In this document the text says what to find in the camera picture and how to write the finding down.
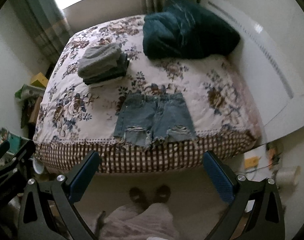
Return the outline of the brown cardboard box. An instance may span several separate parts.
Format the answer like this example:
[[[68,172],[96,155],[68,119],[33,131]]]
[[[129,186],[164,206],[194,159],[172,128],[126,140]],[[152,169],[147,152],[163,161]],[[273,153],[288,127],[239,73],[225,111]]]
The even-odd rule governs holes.
[[[28,123],[36,124],[38,113],[40,111],[40,104],[42,102],[43,98],[39,96],[34,104],[34,108],[32,110],[32,113],[30,115]]]

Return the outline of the brown slipper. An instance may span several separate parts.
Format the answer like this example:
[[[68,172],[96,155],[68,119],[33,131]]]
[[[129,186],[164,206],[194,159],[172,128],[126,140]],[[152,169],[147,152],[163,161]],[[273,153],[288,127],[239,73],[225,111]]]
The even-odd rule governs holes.
[[[167,203],[170,199],[171,190],[168,185],[159,186],[154,195],[154,203]]]
[[[144,192],[138,187],[132,187],[129,190],[129,197],[131,201],[138,207],[146,210],[149,206],[148,200]]]

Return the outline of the white bucket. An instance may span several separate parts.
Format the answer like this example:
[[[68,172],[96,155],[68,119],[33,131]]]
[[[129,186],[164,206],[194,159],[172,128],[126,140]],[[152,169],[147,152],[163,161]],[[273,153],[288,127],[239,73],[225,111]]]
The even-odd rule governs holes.
[[[36,174],[43,174],[45,170],[45,166],[37,159],[32,159],[32,166]]]

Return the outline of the dark folded clothes stack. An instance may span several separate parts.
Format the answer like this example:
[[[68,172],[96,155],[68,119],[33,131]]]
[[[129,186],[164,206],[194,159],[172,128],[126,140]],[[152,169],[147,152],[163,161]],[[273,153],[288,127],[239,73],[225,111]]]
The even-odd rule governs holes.
[[[111,81],[117,78],[125,77],[127,74],[128,66],[129,66],[129,59],[127,53],[121,53],[119,59],[116,61],[117,66],[112,67],[106,72],[103,72],[102,74],[98,74],[94,77],[89,77],[83,79],[83,82],[86,85],[92,85],[96,83],[102,83],[106,81]]]

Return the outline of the floral bed cover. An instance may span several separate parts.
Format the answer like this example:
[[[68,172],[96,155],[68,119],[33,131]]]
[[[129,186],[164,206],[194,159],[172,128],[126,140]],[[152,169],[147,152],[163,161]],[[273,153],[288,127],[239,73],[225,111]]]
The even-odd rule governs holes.
[[[40,104],[35,158],[46,168],[68,171],[90,150],[101,155],[102,173],[159,172],[201,164],[212,150],[232,158],[261,136],[253,98],[235,66],[220,55],[201,60],[150,60],[143,52],[142,15],[105,22],[74,34],[65,46]],[[85,51],[120,43],[129,57],[125,77],[86,85],[77,69]],[[131,93],[158,98],[183,95],[196,131],[194,140],[145,149],[113,136],[123,102]]]

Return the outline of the blue denim shorts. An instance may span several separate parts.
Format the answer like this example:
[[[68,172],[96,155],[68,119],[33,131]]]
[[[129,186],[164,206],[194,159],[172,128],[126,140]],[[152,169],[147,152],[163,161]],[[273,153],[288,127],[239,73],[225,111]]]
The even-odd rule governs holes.
[[[164,142],[196,139],[196,131],[181,93],[126,97],[113,136],[121,143],[149,148]]]

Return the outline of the white headboard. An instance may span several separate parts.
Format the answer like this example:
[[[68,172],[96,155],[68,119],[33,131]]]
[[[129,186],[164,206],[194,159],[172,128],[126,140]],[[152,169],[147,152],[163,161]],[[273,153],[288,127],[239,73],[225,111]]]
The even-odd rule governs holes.
[[[201,0],[201,5],[241,37],[230,61],[238,67],[259,111],[262,142],[304,127],[304,83],[269,34],[225,0]]]

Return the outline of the grey fleece folded garment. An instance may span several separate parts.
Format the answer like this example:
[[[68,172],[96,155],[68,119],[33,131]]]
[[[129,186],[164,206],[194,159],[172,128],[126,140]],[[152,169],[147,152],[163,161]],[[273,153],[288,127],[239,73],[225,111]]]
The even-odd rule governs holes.
[[[117,67],[121,53],[121,47],[117,43],[87,48],[79,60],[78,76],[90,78]]]

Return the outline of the right brown slipper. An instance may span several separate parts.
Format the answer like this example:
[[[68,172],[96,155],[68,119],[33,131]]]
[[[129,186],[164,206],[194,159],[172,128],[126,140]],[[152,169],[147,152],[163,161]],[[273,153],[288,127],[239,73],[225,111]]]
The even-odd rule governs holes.
[[[171,190],[168,185],[159,186],[154,195],[154,203],[167,203],[170,199]]]

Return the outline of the dark teal blanket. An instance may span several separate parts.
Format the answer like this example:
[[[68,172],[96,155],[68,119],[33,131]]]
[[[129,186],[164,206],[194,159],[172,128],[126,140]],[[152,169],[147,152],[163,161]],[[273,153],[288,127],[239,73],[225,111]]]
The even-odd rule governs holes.
[[[150,59],[229,56],[240,40],[231,25],[189,0],[168,0],[162,12],[144,18],[143,52]]]

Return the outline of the left brown slipper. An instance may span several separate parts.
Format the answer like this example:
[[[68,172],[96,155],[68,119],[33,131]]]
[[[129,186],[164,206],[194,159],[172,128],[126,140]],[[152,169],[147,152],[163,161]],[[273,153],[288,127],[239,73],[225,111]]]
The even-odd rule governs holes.
[[[149,206],[148,200],[144,192],[138,187],[132,187],[129,190],[129,197],[131,201],[138,207],[146,210]]]

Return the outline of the teal rack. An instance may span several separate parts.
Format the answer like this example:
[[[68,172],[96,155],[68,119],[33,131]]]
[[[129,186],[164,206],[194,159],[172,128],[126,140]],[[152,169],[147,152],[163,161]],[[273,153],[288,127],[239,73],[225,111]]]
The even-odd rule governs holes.
[[[7,130],[4,127],[1,127],[0,128],[0,145],[6,140],[10,144],[8,152],[13,153],[13,154],[17,153],[23,144],[22,137],[14,134],[14,133],[11,133],[9,130]]]

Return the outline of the green plastic bag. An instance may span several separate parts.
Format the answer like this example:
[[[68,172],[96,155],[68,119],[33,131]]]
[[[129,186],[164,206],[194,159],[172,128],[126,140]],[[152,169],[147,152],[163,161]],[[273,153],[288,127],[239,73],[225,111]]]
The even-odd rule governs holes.
[[[15,93],[15,98],[19,101],[24,101],[28,98],[43,97],[44,93],[44,88],[24,84],[22,88]]]

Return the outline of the left green curtain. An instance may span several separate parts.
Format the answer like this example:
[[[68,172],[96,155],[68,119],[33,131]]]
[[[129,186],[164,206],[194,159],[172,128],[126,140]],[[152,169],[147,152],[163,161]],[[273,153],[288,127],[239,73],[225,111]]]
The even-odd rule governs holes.
[[[72,30],[55,0],[9,0],[13,10],[40,52],[57,63]]]

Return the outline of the yellow box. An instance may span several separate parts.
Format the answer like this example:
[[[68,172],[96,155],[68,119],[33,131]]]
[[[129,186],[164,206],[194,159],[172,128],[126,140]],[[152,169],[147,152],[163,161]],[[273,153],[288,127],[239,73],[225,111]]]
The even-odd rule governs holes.
[[[35,87],[46,88],[48,85],[48,79],[41,72],[39,72],[31,78],[30,85]]]

